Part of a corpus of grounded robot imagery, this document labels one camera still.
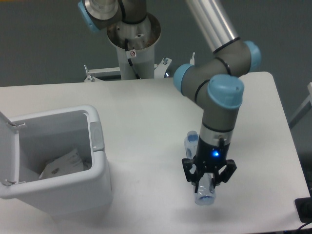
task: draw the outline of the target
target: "white trash bin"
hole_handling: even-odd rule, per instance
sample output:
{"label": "white trash bin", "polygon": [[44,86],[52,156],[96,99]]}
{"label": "white trash bin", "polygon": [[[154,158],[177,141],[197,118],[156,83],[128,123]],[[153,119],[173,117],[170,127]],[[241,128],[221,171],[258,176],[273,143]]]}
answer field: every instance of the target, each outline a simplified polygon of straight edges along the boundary
{"label": "white trash bin", "polygon": [[[39,180],[46,162],[77,148],[89,170]],[[102,126],[89,105],[6,118],[0,112],[0,197],[50,215],[112,201]]]}

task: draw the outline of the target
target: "paper in trash bin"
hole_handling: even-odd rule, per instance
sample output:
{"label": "paper in trash bin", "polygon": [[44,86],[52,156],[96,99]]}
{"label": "paper in trash bin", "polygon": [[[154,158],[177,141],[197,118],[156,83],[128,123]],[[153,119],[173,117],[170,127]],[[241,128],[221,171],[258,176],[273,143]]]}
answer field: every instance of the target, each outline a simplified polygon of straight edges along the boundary
{"label": "paper in trash bin", "polygon": [[48,179],[83,171],[83,163],[77,148],[46,165],[39,179]]}

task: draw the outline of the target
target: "plastic water bottle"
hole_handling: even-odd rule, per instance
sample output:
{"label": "plastic water bottle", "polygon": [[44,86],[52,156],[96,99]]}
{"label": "plastic water bottle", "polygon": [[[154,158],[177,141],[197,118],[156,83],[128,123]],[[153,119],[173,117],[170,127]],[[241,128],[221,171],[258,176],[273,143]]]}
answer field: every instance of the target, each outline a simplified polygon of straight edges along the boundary
{"label": "plastic water bottle", "polygon": [[[192,159],[197,150],[198,134],[196,131],[190,131],[187,133],[187,137],[184,139],[184,147],[186,157]],[[193,174],[196,170],[196,166],[193,165],[190,172]],[[205,173],[200,179],[197,193],[194,193],[195,203],[197,205],[211,205],[215,201],[215,189],[212,184],[211,176],[209,173]]]}

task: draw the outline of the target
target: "gray floor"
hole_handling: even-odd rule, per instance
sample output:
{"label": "gray floor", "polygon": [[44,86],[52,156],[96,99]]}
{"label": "gray floor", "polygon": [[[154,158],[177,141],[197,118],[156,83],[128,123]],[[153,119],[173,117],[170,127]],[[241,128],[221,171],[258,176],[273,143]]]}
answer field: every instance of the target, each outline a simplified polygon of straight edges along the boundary
{"label": "gray floor", "polygon": [[[77,0],[0,3],[0,86],[83,82],[89,69],[118,66],[105,30],[88,31]],[[189,9],[182,0],[148,0],[148,10],[162,26],[156,62],[173,67],[212,58]],[[259,71],[273,74],[287,118],[308,95],[312,82],[312,1],[223,0],[242,39],[262,51]],[[292,130],[304,166],[312,168],[312,111]]]}

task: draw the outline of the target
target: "white table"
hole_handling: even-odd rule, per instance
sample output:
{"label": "white table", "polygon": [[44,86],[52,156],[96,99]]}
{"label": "white table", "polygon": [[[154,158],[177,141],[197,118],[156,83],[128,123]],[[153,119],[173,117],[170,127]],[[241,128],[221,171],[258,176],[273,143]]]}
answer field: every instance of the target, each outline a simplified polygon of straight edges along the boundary
{"label": "white table", "polygon": [[294,200],[309,192],[273,77],[242,77],[228,159],[237,170],[216,188],[212,206],[195,205],[181,159],[183,140],[199,132],[202,110],[171,78],[0,88],[8,117],[91,104],[101,118],[113,203],[54,218],[16,199],[0,199],[0,233],[259,233],[298,228]]}

